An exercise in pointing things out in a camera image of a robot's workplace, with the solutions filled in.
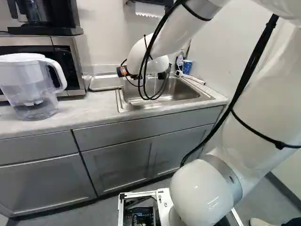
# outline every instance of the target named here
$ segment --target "stainless steel sink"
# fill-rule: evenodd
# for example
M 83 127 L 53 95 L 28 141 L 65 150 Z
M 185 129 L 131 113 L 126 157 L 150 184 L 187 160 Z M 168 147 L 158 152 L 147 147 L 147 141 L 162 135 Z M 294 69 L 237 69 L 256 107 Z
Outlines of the stainless steel sink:
M 163 80 L 149 77 L 146 81 L 146 93 L 149 97 L 157 93 L 161 88 Z M 123 80 L 121 89 L 116 90 L 119 112 L 134 111 L 139 109 L 152 109 L 166 105 L 178 105 L 184 103 L 213 100 L 214 97 L 205 93 L 183 78 L 169 77 L 163 94 L 157 100 L 143 100 L 138 88 Z

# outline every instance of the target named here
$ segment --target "gray cabinet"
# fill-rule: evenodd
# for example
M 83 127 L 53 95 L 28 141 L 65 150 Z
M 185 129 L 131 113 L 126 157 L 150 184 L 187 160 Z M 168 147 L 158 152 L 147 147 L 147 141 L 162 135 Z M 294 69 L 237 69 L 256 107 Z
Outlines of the gray cabinet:
M 222 106 L 75 129 L 81 151 L 139 140 L 216 122 Z
M 153 177 L 176 171 L 184 155 L 200 144 L 212 127 L 213 124 L 154 137 L 152 141 Z M 194 153 L 187 162 L 198 158 L 199 154 L 200 151 Z
M 14 216 L 95 198 L 79 154 L 0 167 L 0 203 Z
M 0 165 L 77 153 L 71 131 L 0 140 Z
M 83 152 L 98 195 L 146 180 L 151 139 Z

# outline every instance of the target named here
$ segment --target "blue cup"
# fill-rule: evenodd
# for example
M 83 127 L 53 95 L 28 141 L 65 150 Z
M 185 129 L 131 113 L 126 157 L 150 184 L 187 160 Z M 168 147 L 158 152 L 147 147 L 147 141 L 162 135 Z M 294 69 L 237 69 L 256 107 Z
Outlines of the blue cup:
M 189 74 L 192 68 L 192 60 L 184 60 L 183 73 Z

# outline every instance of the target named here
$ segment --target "gray floor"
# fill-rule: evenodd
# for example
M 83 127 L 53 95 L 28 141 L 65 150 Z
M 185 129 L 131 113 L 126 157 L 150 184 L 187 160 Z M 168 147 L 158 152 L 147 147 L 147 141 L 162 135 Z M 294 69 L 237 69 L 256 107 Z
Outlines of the gray floor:
M 169 181 L 160 181 L 135 191 L 168 187 Z M 76 210 L 20 221 L 17 226 L 116 226 L 117 201 L 117 197 L 112 197 Z M 301 213 L 267 179 L 263 179 L 235 208 L 245 226 L 248 226 L 250 217 L 262 218 L 275 224 L 301 217 Z

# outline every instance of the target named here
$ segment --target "countertop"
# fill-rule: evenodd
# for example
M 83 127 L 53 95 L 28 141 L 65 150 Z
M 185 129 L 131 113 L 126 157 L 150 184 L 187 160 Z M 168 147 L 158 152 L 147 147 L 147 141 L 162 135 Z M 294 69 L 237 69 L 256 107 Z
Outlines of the countertop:
M 228 99 L 223 95 L 207 86 L 193 83 L 215 100 L 119 113 L 115 90 L 88 92 L 84 99 L 59 101 L 59 112 L 41 121 L 22 121 L 11 106 L 1 106 L 0 139 L 80 129 L 227 104 Z

